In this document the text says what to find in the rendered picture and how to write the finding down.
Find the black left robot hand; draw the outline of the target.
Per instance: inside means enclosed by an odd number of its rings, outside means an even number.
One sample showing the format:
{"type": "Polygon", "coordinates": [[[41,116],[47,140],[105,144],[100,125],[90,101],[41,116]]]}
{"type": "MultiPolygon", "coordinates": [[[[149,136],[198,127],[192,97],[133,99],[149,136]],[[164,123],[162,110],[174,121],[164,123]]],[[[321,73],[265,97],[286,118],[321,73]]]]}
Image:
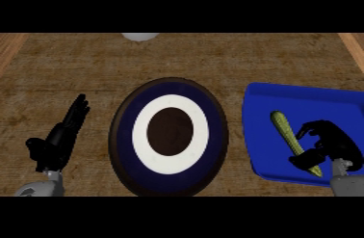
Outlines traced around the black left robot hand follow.
{"type": "Polygon", "coordinates": [[[56,172],[67,166],[89,112],[89,101],[86,94],[81,93],[69,106],[62,122],[53,127],[47,138],[30,138],[25,141],[30,158],[37,162],[36,170],[39,172],[56,172]]]}

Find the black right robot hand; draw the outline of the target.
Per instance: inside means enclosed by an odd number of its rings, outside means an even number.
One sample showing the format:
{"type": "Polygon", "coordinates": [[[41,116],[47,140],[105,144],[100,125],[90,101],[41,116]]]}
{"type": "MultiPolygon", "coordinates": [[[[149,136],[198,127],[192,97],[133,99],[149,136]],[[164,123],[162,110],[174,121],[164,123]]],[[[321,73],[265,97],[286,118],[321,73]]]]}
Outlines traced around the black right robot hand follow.
{"type": "Polygon", "coordinates": [[[349,161],[351,166],[347,168],[349,172],[357,172],[363,168],[364,156],[357,143],[329,120],[307,122],[296,134],[296,139],[299,140],[305,134],[317,136],[319,141],[314,143],[314,148],[299,156],[289,158],[298,169],[307,171],[326,161],[326,157],[330,157],[332,160],[349,161]]]}

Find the yellow-green squash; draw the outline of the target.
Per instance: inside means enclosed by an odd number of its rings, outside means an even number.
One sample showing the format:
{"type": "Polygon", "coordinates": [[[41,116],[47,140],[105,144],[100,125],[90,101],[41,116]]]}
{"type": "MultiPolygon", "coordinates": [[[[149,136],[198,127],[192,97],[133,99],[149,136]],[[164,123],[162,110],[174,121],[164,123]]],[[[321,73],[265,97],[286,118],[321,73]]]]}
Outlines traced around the yellow-green squash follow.
{"type": "Polygon", "coordinates": [[[276,127],[276,130],[286,142],[288,147],[293,152],[293,156],[289,161],[298,169],[310,172],[314,176],[321,177],[323,172],[319,165],[324,162],[326,158],[323,153],[316,149],[304,150],[301,143],[296,139],[291,123],[285,114],[280,111],[270,113],[270,120],[276,127]]]}

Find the pale grey round object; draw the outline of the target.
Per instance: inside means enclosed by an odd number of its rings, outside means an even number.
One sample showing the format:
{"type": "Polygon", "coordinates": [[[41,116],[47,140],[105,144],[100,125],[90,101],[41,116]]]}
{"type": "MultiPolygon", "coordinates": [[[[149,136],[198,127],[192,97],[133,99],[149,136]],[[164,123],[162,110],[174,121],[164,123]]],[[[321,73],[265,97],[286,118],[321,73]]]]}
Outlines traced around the pale grey round object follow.
{"type": "Polygon", "coordinates": [[[123,36],[131,41],[148,41],[158,36],[158,33],[124,33],[123,36]]]}

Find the dark blue and white plate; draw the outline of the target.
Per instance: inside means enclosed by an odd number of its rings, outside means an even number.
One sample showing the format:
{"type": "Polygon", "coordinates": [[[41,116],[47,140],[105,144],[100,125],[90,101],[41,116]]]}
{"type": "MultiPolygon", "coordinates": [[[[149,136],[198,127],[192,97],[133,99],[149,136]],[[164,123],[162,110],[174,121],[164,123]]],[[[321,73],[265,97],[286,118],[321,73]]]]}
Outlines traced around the dark blue and white plate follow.
{"type": "Polygon", "coordinates": [[[165,77],[127,96],[109,127],[108,152],[139,196],[192,196],[223,166],[229,130],[223,106],[195,81],[165,77]]]}

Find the blue tray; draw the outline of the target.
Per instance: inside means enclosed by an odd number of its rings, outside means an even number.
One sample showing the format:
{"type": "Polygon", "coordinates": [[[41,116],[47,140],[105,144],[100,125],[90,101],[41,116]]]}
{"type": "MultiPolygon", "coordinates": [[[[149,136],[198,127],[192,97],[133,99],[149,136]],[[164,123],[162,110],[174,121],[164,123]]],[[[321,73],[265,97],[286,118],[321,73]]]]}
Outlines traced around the blue tray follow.
{"type": "Polygon", "coordinates": [[[364,92],[252,83],[242,125],[261,178],[327,186],[364,176],[364,92]]]}

